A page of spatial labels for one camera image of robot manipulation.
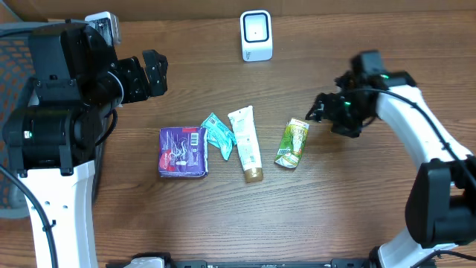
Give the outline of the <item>green tea drink carton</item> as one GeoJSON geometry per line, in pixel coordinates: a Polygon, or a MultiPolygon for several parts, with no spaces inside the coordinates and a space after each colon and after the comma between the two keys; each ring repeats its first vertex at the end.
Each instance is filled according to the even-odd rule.
{"type": "Polygon", "coordinates": [[[309,124],[292,118],[283,132],[274,163],[285,168],[296,168],[303,155],[309,124]]]}

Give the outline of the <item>white tube gold cap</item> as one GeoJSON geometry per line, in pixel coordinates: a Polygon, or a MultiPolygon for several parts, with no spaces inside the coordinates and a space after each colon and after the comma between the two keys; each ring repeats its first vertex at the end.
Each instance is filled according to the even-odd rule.
{"type": "Polygon", "coordinates": [[[247,106],[228,114],[231,122],[239,159],[247,183],[263,180],[263,166],[261,162],[260,146],[254,124],[253,106],[247,106]]]}

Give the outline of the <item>purple pad package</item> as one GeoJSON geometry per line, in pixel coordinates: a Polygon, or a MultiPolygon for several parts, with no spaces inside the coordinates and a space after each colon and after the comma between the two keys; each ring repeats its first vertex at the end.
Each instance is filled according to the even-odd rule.
{"type": "Polygon", "coordinates": [[[203,178],[208,174],[208,131],[204,127],[165,127],[159,133],[161,177],[203,178]]]}

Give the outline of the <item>teal snack packet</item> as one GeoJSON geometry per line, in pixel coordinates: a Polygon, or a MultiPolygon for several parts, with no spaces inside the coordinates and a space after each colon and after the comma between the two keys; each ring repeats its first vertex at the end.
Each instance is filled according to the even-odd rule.
{"type": "Polygon", "coordinates": [[[208,143],[220,149],[225,161],[229,160],[233,147],[237,144],[234,133],[214,113],[201,126],[208,131],[208,143]]]}

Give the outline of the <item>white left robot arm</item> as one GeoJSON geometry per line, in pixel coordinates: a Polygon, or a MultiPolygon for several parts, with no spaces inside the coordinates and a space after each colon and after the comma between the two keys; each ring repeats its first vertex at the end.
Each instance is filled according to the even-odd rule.
{"type": "Polygon", "coordinates": [[[92,201],[104,127],[125,103],[167,91],[167,58],[147,50],[118,59],[113,37],[87,22],[8,29],[24,37],[38,101],[13,110],[2,129],[2,173],[24,194],[38,267],[96,267],[92,201]]]}

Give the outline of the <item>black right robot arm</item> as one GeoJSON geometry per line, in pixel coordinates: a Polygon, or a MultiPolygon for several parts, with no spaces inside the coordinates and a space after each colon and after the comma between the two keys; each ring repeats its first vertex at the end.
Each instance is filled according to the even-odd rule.
{"type": "Polygon", "coordinates": [[[335,84],[338,92],[320,93],[306,119],[327,119],[334,133],[356,138],[379,118],[418,169],[405,228],[363,267],[435,267],[436,256],[460,257],[455,248],[475,241],[475,155],[437,120],[406,71],[348,71],[335,84]]]}

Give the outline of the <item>white barcode scanner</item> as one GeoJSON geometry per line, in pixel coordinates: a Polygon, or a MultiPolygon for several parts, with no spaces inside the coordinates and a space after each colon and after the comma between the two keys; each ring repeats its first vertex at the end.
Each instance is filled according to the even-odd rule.
{"type": "Polygon", "coordinates": [[[267,10],[249,10],[239,18],[242,59],[245,62],[270,60],[273,56],[271,15],[267,10]]]}

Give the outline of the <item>grey plastic shopping basket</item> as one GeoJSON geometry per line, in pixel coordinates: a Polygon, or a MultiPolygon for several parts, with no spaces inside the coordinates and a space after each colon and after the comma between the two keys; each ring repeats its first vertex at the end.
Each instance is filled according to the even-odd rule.
{"type": "Polygon", "coordinates": [[[99,172],[99,136],[117,99],[107,86],[114,46],[85,22],[8,24],[1,37],[25,41],[35,71],[3,126],[10,170],[25,177],[31,169],[58,168],[70,176],[93,161],[99,172]]]}

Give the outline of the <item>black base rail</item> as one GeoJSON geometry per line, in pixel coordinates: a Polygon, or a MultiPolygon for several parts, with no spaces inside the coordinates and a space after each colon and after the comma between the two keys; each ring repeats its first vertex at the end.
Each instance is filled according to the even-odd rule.
{"type": "Polygon", "coordinates": [[[110,261],[106,268],[164,267],[164,268],[378,268],[376,252],[369,258],[333,258],[330,261],[234,261],[173,260],[169,252],[143,252],[130,261],[110,261]]]}

